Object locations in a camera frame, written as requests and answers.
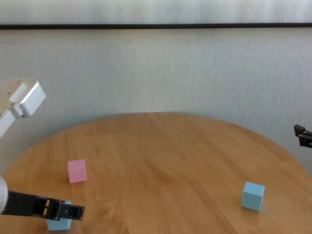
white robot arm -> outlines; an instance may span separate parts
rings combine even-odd
[[[0,89],[0,137],[18,118],[30,117],[45,99],[40,84],[32,79],[13,79]],[[82,220],[85,207],[65,201],[8,189],[0,176],[0,215],[34,216],[51,220]]]
[[[5,180],[0,176],[0,214],[3,212],[8,200],[9,190]]]

round wooden table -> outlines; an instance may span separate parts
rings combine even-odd
[[[70,184],[67,162],[82,158],[87,181]],[[73,234],[312,233],[312,180],[293,156],[206,117],[89,122],[29,149],[4,177],[11,190],[86,206]],[[246,181],[266,186],[261,212],[241,207]],[[44,219],[4,215],[0,232],[48,233]]]

light blue cube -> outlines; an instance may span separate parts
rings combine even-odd
[[[71,201],[66,201],[66,204],[72,204]],[[61,218],[59,221],[47,220],[49,231],[66,231],[70,229],[72,224],[71,219]]]
[[[260,211],[265,186],[246,182],[243,192],[242,207]]]

black line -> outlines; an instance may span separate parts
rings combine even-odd
[[[197,29],[197,28],[310,28],[310,23],[196,23],[196,24],[0,24],[0,30],[42,29]]]

block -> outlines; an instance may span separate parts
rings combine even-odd
[[[260,211],[263,201],[265,186],[246,182],[243,198],[242,198],[242,207]]]
[[[73,160],[68,162],[68,176],[70,183],[87,180],[85,160]]]
[[[71,201],[66,201],[66,204],[72,204]],[[67,231],[70,229],[72,224],[71,219],[61,218],[59,221],[47,220],[48,230],[49,231]]]

